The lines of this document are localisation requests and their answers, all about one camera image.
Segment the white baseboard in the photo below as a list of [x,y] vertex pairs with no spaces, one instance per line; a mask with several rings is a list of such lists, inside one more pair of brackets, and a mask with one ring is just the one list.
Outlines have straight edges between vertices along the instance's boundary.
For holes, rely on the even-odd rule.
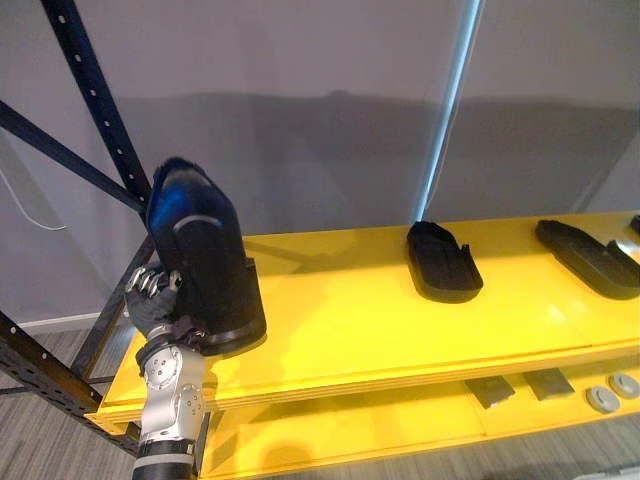
[[83,313],[81,315],[69,315],[67,317],[47,318],[45,320],[25,322],[21,323],[19,326],[29,335],[66,332],[69,330],[87,330],[93,327],[93,324],[98,319],[99,315],[100,312]]

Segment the vertical light strip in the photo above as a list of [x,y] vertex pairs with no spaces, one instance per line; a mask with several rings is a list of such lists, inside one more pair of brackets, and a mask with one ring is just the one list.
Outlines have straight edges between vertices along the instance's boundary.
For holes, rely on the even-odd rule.
[[414,213],[415,221],[422,220],[433,197],[435,180],[440,171],[449,130],[458,103],[458,91],[460,89],[462,75],[467,64],[483,6],[484,0],[467,0],[464,6],[458,40],[453,52],[447,86],[440,110],[440,118],[438,119],[436,134],[433,138],[433,144],[429,154],[430,163],[424,177],[424,183],[422,184],[422,190],[418,197]]

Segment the lower shelf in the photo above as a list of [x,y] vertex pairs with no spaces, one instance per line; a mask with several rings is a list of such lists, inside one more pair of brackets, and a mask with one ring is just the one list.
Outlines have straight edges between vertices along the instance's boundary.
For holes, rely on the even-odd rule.
[[213,414],[201,479],[247,478],[423,452],[640,412],[621,399],[608,415],[586,401],[614,372],[640,380],[638,357],[562,368],[575,393],[538,401],[520,374],[515,395],[485,410],[464,383],[245,407]]

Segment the wooden floor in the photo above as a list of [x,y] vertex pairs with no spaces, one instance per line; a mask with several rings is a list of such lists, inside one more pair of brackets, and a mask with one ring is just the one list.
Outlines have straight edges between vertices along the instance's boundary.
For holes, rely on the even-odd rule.
[[[115,373],[132,330],[115,332],[94,376]],[[37,339],[69,363],[86,332]],[[12,385],[0,378],[0,387]],[[640,414],[580,427],[470,447],[356,465],[324,468],[273,479],[570,480],[640,464]],[[35,395],[0,397],[1,480],[129,479],[133,458]]]

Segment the grey puck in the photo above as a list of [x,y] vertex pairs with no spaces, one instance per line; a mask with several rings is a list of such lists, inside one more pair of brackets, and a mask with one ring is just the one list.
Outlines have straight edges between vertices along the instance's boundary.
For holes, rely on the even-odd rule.
[[640,396],[640,385],[633,377],[625,373],[614,373],[609,377],[609,385],[623,398],[636,398]]
[[620,408],[618,397],[604,387],[592,387],[587,390],[587,400],[593,408],[602,413],[613,413]]

